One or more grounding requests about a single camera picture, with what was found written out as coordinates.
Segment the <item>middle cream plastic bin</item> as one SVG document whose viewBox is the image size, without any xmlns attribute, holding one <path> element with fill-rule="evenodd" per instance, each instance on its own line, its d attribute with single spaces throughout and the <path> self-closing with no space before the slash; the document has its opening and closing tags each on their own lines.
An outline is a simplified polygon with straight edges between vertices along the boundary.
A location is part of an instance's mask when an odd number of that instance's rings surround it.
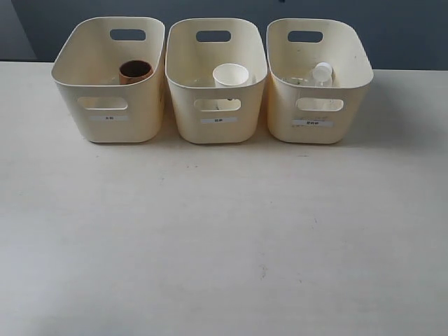
<svg viewBox="0 0 448 336">
<path fill-rule="evenodd" d="M 216 87 L 221 64 L 246 67 L 245 86 Z M 239 143 L 256 130 L 268 75 L 258 28 L 239 18 L 190 18 L 169 30 L 165 74 L 180 135 L 194 144 Z M 235 98 L 236 111 L 216 109 L 216 100 Z"/>
</svg>

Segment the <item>brown wooden cup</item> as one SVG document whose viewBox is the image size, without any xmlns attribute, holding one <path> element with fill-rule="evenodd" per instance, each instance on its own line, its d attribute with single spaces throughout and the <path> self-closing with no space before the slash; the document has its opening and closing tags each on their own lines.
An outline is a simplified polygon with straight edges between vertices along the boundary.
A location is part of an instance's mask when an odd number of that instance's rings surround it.
<svg viewBox="0 0 448 336">
<path fill-rule="evenodd" d="M 153 74 L 152 66 L 143 60 L 130 60 L 119 68 L 119 82 L 130 85 L 145 80 Z"/>
</svg>

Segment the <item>white paper cup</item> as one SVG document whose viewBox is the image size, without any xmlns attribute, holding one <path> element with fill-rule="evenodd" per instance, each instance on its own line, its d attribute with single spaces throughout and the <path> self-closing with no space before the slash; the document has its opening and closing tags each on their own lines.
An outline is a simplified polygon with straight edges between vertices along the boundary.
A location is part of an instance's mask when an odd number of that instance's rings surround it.
<svg viewBox="0 0 448 336">
<path fill-rule="evenodd" d="M 225 63 L 218 65 L 212 72 L 214 84 L 217 88 L 233 88 L 245 86 L 249 80 L 249 71 L 240 64 Z M 216 109 L 220 111 L 236 111 L 241 102 L 235 98 L 216 100 Z"/>
</svg>

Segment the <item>cream plastic bin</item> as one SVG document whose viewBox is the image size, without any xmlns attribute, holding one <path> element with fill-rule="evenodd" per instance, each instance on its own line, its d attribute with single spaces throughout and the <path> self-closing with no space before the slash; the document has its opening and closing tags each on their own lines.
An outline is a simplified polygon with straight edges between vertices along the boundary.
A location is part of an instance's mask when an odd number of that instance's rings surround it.
<svg viewBox="0 0 448 336">
<path fill-rule="evenodd" d="M 334 144 L 353 122 L 374 78 L 363 44 L 351 26 L 327 19 L 282 18 L 267 27 L 267 125 L 279 140 L 300 144 Z M 332 66 L 332 87 L 289 84 L 319 62 Z M 298 107 L 306 97 L 334 99 L 331 109 Z"/>
<path fill-rule="evenodd" d="M 246 67 L 245 86 L 216 87 L 221 64 Z M 165 74 L 180 135 L 194 144 L 239 143 L 256 130 L 268 75 L 258 28 L 239 18 L 190 18 L 169 30 Z M 216 100 L 235 98 L 236 111 L 216 109 Z"/>
<path fill-rule="evenodd" d="M 119 68 L 141 60 L 148 77 L 120 84 Z M 152 17 L 93 17 L 72 31 L 51 71 L 79 132 L 94 143 L 139 143 L 162 126 L 165 25 Z"/>
</svg>

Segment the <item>right cream plastic bin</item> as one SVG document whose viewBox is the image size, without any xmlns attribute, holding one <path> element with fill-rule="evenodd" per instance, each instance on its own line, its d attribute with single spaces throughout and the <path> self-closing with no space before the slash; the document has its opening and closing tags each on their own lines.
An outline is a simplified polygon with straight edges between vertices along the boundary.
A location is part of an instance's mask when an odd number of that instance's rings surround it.
<svg viewBox="0 0 448 336">
<path fill-rule="evenodd" d="M 300 144 L 334 144 L 353 122 L 374 78 L 363 44 L 351 26 L 327 19 L 282 18 L 267 27 L 267 125 L 279 140 Z M 332 87 L 289 84 L 319 62 L 332 66 Z M 298 107 L 306 97 L 334 99 L 331 109 Z"/>
</svg>

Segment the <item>clear plastic bottle white cap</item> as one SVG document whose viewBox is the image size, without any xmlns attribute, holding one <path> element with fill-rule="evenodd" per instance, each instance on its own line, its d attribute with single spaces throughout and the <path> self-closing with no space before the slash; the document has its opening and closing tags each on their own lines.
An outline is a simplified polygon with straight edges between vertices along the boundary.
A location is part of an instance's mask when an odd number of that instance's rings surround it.
<svg viewBox="0 0 448 336">
<path fill-rule="evenodd" d="M 309 70 L 305 76 L 302 77 L 285 77 L 282 78 L 289 84 L 323 88 L 333 86 L 333 68 L 327 62 L 319 62 L 313 69 Z M 300 109 L 307 110 L 325 110 L 331 109 L 334 104 L 334 99 L 319 99 L 313 97 L 306 97 L 297 101 L 297 106 Z"/>
</svg>

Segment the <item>left cream plastic bin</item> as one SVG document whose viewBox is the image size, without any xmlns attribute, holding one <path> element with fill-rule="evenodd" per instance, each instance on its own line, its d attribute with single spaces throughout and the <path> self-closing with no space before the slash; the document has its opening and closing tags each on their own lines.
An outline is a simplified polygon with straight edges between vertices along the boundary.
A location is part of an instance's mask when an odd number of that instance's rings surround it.
<svg viewBox="0 0 448 336">
<path fill-rule="evenodd" d="M 148 77 L 120 84 L 119 68 L 141 60 Z M 152 17 L 93 17 L 72 31 L 51 71 L 79 132 L 94 143 L 139 143 L 162 126 L 165 25 Z"/>
</svg>

